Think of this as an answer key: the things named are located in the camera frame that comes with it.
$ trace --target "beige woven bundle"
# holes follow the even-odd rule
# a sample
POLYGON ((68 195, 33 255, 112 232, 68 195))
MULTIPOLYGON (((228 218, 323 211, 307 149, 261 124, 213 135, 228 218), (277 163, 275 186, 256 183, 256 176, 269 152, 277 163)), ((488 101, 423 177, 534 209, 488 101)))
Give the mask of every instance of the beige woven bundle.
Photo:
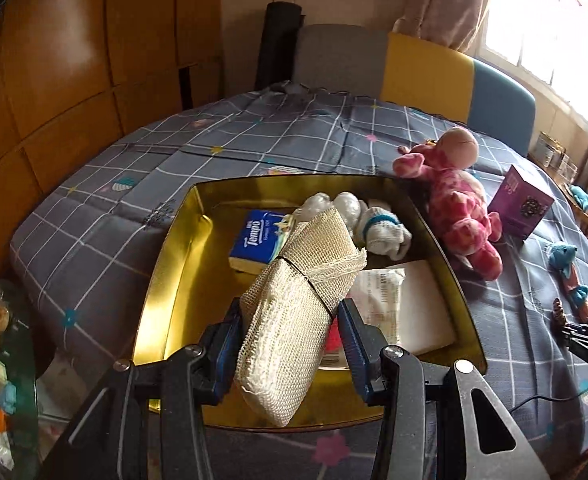
POLYGON ((329 312, 335 316, 365 263, 365 249, 354 247, 332 208, 297 224, 241 297, 247 335, 235 381, 247 403, 277 426, 286 426, 303 401, 323 357, 329 312))

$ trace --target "bed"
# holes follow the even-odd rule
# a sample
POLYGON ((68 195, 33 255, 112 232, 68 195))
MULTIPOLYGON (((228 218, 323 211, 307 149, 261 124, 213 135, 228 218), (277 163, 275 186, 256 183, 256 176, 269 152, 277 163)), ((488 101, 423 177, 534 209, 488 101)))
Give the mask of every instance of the bed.
MULTIPOLYGON (((437 139, 453 124, 383 99, 295 82, 186 110, 123 137, 63 182, 17 229, 12 264, 55 343, 91 384, 130 351, 155 259, 190 186, 282 172, 391 174, 398 145, 437 139)), ((588 365, 550 331, 552 301, 562 293, 546 247, 557 240, 577 245, 578 274, 588 285, 588 241, 542 171, 505 142, 474 135, 480 157, 470 171, 489 198, 515 164, 556 199, 527 240, 505 236, 497 244, 504 271, 496 282, 455 269, 487 357, 487 381, 508 408, 533 394, 571 396, 588 387, 588 365)), ((588 447, 588 398, 533 401, 514 417, 551 473, 588 447)), ((239 463, 251 477, 273 467, 285 478, 315 478, 320 469, 325 478, 357 478, 371 469, 378 424, 327 434, 208 435, 216 442, 210 450, 218 478, 240 478, 239 463), (275 465, 261 462, 267 454, 275 465)), ((426 476, 432 473, 433 460, 426 476)))

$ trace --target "purple box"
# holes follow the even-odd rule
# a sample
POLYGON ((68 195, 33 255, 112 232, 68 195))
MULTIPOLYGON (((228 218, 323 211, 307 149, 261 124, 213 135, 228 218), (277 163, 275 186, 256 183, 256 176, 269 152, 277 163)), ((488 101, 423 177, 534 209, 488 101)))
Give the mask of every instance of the purple box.
POLYGON ((503 231, 523 240, 532 234, 554 198, 532 183, 533 177, 512 165, 488 205, 501 216, 503 231))

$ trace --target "blue plush toy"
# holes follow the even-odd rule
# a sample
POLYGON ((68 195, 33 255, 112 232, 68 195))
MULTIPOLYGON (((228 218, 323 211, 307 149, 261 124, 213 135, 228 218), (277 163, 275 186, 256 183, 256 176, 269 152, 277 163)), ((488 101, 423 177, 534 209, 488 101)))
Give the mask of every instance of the blue plush toy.
POLYGON ((561 273, 563 288, 578 310, 582 323, 588 322, 588 287, 578 282, 574 259, 578 247, 565 242, 554 242, 548 249, 549 265, 561 273))
POLYGON ((588 194, 583 191, 583 188, 578 186, 570 186, 570 191, 574 196, 576 203, 581 206, 583 211, 588 212, 588 194))

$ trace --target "window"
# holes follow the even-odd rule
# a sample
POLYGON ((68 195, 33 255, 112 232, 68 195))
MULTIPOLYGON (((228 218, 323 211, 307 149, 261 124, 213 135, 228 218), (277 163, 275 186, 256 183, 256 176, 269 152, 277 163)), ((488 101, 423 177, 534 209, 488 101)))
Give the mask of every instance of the window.
POLYGON ((588 8, 577 0, 490 0, 479 54, 525 69, 588 122, 588 8))

